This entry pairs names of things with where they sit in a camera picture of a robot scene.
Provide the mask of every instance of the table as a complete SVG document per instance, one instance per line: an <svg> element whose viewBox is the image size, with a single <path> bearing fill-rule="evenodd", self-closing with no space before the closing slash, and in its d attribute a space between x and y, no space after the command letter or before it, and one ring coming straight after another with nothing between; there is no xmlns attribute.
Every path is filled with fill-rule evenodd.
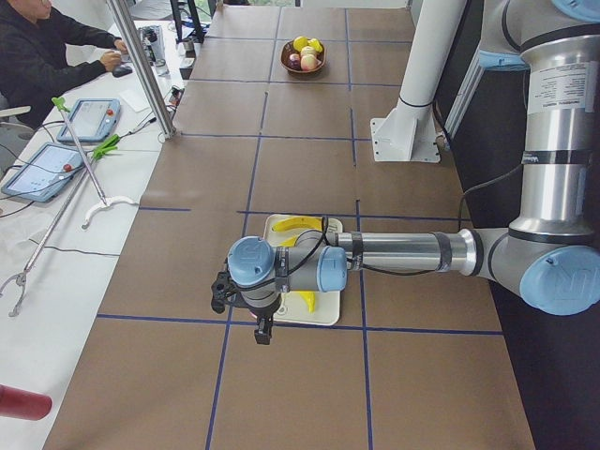
<svg viewBox="0 0 600 450"><path fill-rule="evenodd" d="M183 86L179 75L183 56L174 45L169 45L174 43L175 33L169 29L168 22L136 22L138 26L151 24L159 24L165 38L170 76L157 77L157 82L161 93L167 96L172 85ZM102 52L96 50L91 60ZM115 98L126 91L138 93L144 99L135 70L133 75L119 79L104 74L65 93L64 98L67 105L72 105L78 98ZM115 130L120 136L151 113L149 106L134 111L123 99L121 107ZM52 110L46 122L59 119L58 111ZM53 136L59 129L49 128ZM29 159L49 140L46 131L41 129L23 150L21 158ZM162 141L158 123L154 123L123 139L116 151L102 159L95 172L107 196L126 195L138 201L154 169ZM4 181L12 174L9 172ZM49 203L34 203L14 216L0 218L0 283L23 270L37 246L30 239L38 241L45 233L72 186L74 183ZM47 394L53 401L51 413L38 422L0 417L4 449L41 448L46 440L138 210L137 206L116 205L96 214L84 231L81 227L84 214L97 202L98 195L88 179L48 243L90 254L45 248L27 277L21 315L8 316L21 293L14 282L7 286L0 299L0 383ZM27 201L17 199L4 200L0 201L0 208L6 215L26 204Z"/></svg>

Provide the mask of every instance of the plate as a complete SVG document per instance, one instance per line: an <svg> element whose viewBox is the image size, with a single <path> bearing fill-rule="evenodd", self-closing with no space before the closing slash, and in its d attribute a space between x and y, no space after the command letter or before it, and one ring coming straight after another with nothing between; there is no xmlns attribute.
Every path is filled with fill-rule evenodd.
<svg viewBox="0 0 600 450"><path fill-rule="evenodd" d="M304 232L306 229L289 230L287 232L274 232L273 225L284 218L291 216L274 214L269 216L264 224L264 239L271 246L276 247L286 239ZM336 218L329 218L330 232L341 233L342 223ZM300 294L289 292L282 296L281 306L273 316L275 322L285 323L304 323L320 326L330 326L339 319L340 293L334 292L315 292L315 309L308 312L308 307Z"/></svg>

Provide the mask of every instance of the tablet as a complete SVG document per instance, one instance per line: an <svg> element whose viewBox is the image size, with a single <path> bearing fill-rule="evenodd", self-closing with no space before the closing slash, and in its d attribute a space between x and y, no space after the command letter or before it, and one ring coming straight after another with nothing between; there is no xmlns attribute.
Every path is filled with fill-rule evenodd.
<svg viewBox="0 0 600 450"><path fill-rule="evenodd" d="M121 112L117 98L80 98L68 114L80 143L101 143L111 134ZM67 126L56 137L60 143L73 143Z"/></svg>
<svg viewBox="0 0 600 450"><path fill-rule="evenodd" d="M46 142L1 190L9 196L47 202L72 179L72 170L82 164L82 157L77 148ZM71 172L66 172L66 165L70 166Z"/></svg>

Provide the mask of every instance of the fruit bowl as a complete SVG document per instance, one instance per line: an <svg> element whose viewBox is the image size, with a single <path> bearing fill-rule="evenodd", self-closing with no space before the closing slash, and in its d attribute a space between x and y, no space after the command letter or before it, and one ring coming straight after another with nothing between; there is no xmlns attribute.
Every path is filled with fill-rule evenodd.
<svg viewBox="0 0 600 450"><path fill-rule="evenodd" d="M286 68L286 70L288 70L291 73L306 74L306 73L315 73L315 72L318 72L325 65L325 53L326 53L326 49L325 49L325 46L323 45L323 43L321 43L321 45L322 45L322 52L320 52L320 53L317 54L317 60L319 61L319 65L316 66L314 69L312 69L312 70L302 70L301 68L296 69L296 68L292 68L292 67L289 66L290 55L292 53L298 53L293 48L293 40L287 42L283 46L283 49L281 49L281 59L280 59L281 65L284 66Z"/></svg>

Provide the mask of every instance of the red bottle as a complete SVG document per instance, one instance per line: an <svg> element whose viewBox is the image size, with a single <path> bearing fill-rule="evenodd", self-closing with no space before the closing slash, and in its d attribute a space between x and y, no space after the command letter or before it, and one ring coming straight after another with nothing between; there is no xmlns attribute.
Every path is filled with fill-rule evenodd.
<svg viewBox="0 0 600 450"><path fill-rule="evenodd" d="M48 415L52 406L53 400L48 396L0 384L0 415L39 420Z"/></svg>

